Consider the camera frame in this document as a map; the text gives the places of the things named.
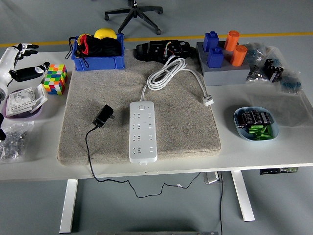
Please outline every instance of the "felt pad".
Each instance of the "felt pad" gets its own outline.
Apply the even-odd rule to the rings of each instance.
[[[202,79],[196,57],[186,59]],[[72,73],[64,121],[58,147],[63,165],[88,163],[85,135],[94,118],[106,104],[114,109],[115,119],[88,135],[94,164],[132,164],[129,161],[129,105],[140,101],[148,76],[162,68],[159,62],[134,58],[125,50],[123,70],[93,70]],[[218,155],[220,139],[210,106],[202,102],[203,92],[194,75],[180,71],[159,91],[145,92],[145,101],[155,104],[158,161]]]

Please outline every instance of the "black bag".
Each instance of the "black bag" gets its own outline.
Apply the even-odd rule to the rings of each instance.
[[[71,40],[76,37],[70,37],[68,40],[70,51],[66,55],[66,59],[72,54],[73,46]],[[122,55],[122,45],[114,38],[98,39],[88,34],[80,37],[80,42],[77,42],[76,51],[73,52],[75,56],[82,58],[86,67],[89,67],[88,62],[84,57],[112,57]]]

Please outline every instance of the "white cable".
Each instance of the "white cable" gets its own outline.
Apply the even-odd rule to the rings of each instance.
[[[210,95],[208,95],[204,85],[202,84],[200,78],[196,75],[196,73],[190,69],[185,69],[187,66],[186,61],[184,58],[176,58],[173,62],[171,60],[176,58],[174,56],[170,56],[165,65],[161,68],[161,70],[152,73],[148,79],[147,84],[144,86],[141,94],[140,101],[144,100],[144,93],[146,88],[149,87],[152,91],[158,91],[163,89],[171,79],[180,71],[189,71],[191,72],[199,82],[201,89],[204,93],[203,102],[205,105],[210,105],[213,103],[213,99]]]

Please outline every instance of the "robotic hand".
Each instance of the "robotic hand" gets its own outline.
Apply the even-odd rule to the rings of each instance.
[[[23,82],[40,77],[49,68],[50,63],[45,62],[36,67],[29,67],[21,70],[14,70],[18,60],[23,59],[25,56],[37,54],[39,46],[34,44],[20,43],[15,46],[9,47],[0,59],[0,102],[3,101],[8,95],[8,84],[12,79]]]

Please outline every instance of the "yellow ball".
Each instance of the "yellow ball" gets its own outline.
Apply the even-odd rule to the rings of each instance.
[[[114,38],[117,39],[117,35],[111,28],[101,28],[98,29],[95,34],[95,38],[103,39],[103,38]]]

